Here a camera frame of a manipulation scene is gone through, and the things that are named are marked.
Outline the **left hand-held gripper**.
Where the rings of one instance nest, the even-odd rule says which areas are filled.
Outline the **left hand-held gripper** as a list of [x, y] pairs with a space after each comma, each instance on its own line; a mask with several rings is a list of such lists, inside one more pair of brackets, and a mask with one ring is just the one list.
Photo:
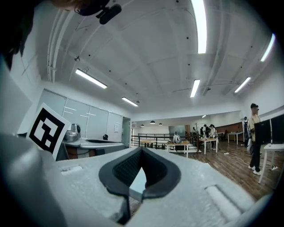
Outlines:
[[68, 120], [42, 103], [32, 120], [26, 139], [39, 149], [50, 152], [54, 160], [58, 161], [61, 144], [70, 126]]

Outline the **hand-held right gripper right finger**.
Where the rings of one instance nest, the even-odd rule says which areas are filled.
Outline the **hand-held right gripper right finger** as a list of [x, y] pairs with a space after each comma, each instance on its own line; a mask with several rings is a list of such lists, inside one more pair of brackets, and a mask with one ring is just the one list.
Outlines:
[[166, 196], [143, 201], [132, 227], [241, 227], [254, 199], [209, 164], [151, 149], [176, 164], [181, 178]]

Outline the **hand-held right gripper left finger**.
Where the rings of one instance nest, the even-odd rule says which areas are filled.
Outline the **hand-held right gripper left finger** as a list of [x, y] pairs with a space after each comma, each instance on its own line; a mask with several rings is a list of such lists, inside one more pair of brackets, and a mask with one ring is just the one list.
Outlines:
[[99, 179], [99, 170], [104, 164], [133, 150], [128, 148], [96, 157], [57, 161], [56, 165], [78, 198], [102, 216], [118, 221], [126, 209], [133, 217], [142, 203], [132, 197], [125, 199], [109, 193]]

